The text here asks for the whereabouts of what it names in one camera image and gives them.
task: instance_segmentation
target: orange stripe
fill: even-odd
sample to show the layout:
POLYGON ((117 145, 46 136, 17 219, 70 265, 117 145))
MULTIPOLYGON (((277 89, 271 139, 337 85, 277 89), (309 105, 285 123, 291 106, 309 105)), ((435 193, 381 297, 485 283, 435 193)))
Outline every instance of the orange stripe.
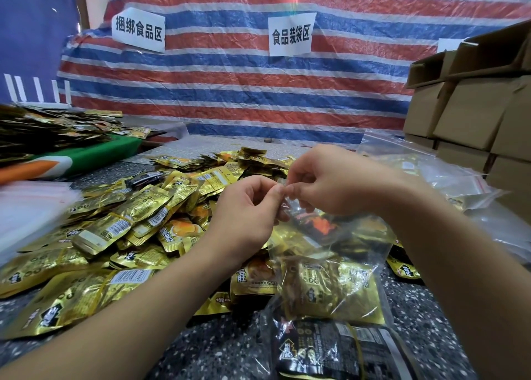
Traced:
POLYGON ((11 181, 35 179, 56 166, 57 161, 32 161, 0 169, 0 184, 11 181))

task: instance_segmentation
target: sign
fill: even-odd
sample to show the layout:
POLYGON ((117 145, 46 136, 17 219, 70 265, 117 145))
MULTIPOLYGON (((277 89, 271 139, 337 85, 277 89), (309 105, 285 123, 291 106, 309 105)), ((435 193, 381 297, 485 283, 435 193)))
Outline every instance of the sign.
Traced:
POLYGON ((439 43, 437 44, 437 53, 443 51, 457 50, 459 43, 464 41, 464 39, 445 39, 440 38, 439 43))
POLYGON ((269 18, 269 55, 298 55, 312 51, 316 12, 269 18))
POLYGON ((166 48, 166 17, 127 8, 113 16, 113 39, 137 48, 164 53, 166 48))

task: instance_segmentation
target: pile of snack packets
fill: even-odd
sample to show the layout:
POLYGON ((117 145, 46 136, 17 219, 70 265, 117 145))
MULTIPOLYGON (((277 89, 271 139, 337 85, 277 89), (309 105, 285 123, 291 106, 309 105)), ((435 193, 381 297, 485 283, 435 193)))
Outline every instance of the pile of snack packets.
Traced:
MULTIPOLYGON (((439 163, 415 152, 374 155, 366 146, 359 152, 424 178, 426 163, 439 163)), ((65 226, 23 247, 0 269, 0 298, 49 280, 3 338, 48 333, 95 314, 186 254, 208 230, 226 186, 248 175, 282 181, 295 161, 246 147, 194 159, 148 157, 157 170, 83 189, 85 198, 67 211, 65 226)), ((477 174, 459 171, 454 180, 448 172, 455 173, 439 171, 430 183, 460 210, 482 207, 497 194, 477 174)), ((271 373, 418 378, 414 359, 392 330, 380 272, 387 259, 399 277, 418 281, 420 275, 390 227, 375 215, 308 213, 296 200, 282 208, 289 222, 277 225, 196 315, 274 296, 261 314, 271 373)))
POLYGON ((121 111, 45 110, 0 105, 0 166, 44 152, 110 141, 107 134, 146 138, 149 128, 126 127, 121 111))

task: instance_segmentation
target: forearm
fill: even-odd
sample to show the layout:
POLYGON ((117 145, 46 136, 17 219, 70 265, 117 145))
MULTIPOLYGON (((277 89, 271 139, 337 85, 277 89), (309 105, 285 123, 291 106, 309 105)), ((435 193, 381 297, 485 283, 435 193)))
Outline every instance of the forearm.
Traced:
POLYGON ((400 185, 380 215, 404 244, 480 375, 531 376, 522 353, 531 350, 531 276, 424 186, 400 185))
POLYGON ((207 238, 94 317, 6 366, 17 378, 143 378, 207 297, 232 274, 207 238))

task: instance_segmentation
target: hand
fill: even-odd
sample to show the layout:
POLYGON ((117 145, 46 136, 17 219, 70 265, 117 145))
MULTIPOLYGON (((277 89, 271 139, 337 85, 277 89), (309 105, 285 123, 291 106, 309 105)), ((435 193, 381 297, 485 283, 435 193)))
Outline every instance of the hand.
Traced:
POLYGON ((308 211, 334 215, 378 214, 396 185, 414 178, 355 152, 334 145, 317 145, 291 165, 286 195, 308 211))
POLYGON ((267 242, 284 199, 284 186, 264 176, 249 176, 225 188, 219 196, 205 237, 215 238, 221 258, 238 269, 267 242))

